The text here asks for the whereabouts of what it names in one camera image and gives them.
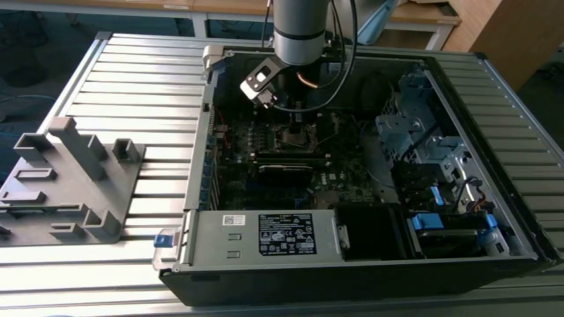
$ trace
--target floor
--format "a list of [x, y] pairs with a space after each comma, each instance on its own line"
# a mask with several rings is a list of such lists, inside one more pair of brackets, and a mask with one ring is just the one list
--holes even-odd
[[[0, 94], [42, 94], [56, 98], [99, 31], [171, 36], [178, 36], [179, 33], [187, 36], [194, 35], [191, 23], [174, 18], [80, 15], [79, 24], [72, 26], [66, 15], [46, 13], [42, 25], [50, 40], [44, 46], [35, 49], [35, 52], [48, 70], [48, 79], [27, 88], [8, 87], [0, 79]], [[272, 25], [267, 30], [267, 34], [271, 33]], [[215, 21], [211, 23], [211, 35], [219, 38], [258, 40], [262, 35], [262, 23]], [[550, 79], [546, 73], [535, 74], [519, 95], [556, 142], [564, 145], [564, 129], [562, 129], [564, 72], [556, 72]], [[0, 133], [19, 135], [34, 132], [51, 105], [52, 102], [44, 99], [16, 99], [0, 103], [0, 112], [8, 114], [7, 120], [0, 122]], [[0, 134], [0, 182], [18, 161], [12, 150], [16, 140], [18, 137]]]

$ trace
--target blue tab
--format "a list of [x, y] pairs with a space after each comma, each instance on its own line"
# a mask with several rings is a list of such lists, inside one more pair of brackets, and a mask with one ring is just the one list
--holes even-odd
[[438, 186], [431, 186], [431, 191], [435, 195], [435, 201], [438, 202], [438, 205], [444, 205], [443, 197], [440, 196], [439, 188]]
[[167, 234], [158, 234], [155, 236], [155, 241], [152, 243], [152, 245], [156, 248], [172, 248], [174, 247], [174, 236], [170, 236]]
[[495, 220], [494, 215], [487, 214], [486, 215], [486, 221], [487, 221], [487, 225], [490, 226], [490, 228], [495, 228], [498, 226], [498, 221]]
[[444, 229], [438, 213], [420, 213], [412, 218], [415, 230]]

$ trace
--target wooden table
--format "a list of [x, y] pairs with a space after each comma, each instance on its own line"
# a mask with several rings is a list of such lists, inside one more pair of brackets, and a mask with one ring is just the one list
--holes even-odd
[[[196, 37], [207, 38], [210, 20], [263, 22], [267, 0], [6, 0], [0, 9], [190, 18]], [[440, 50], [460, 22], [436, 5], [406, 3], [394, 11], [386, 28], [434, 33], [426, 49]]]
[[[207, 37], [208, 20], [235, 20], [262, 22], [267, 13], [267, 0], [194, 0], [194, 20], [196, 37]], [[443, 14], [438, 5], [406, 3], [400, 5], [386, 26], [390, 30], [432, 32], [427, 50], [440, 50], [455, 26], [460, 25], [460, 17]]]

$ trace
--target metal slotted surface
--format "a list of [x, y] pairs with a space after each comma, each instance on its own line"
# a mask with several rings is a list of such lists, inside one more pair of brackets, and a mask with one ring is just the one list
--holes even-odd
[[[75, 117], [103, 142], [131, 137], [148, 145], [122, 241], [112, 245], [3, 248], [0, 316], [180, 316], [418, 309], [419, 316], [530, 314], [559, 305], [564, 269], [508, 279], [455, 297], [284, 306], [186, 307], [158, 278], [152, 238], [178, 227], [202, 103], [206, 45], [258, 46], [254, 41], [196, 40], [115, 34], [92, 45], [50, 113]], [[506, 169], [554, 242], [564, 248], [564, 170], [559, 150], [507, 91], [486, 61], [470, 53], [363, 48], [431, 55], [443, 65]], [[164, 260], [175, 254], [166, 250]]]

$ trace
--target power supply label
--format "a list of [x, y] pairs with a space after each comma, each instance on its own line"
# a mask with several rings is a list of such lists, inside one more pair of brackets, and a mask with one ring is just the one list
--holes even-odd
[[318, 254], [311, 213], [259, 215], [259, 252], [263, 256]]

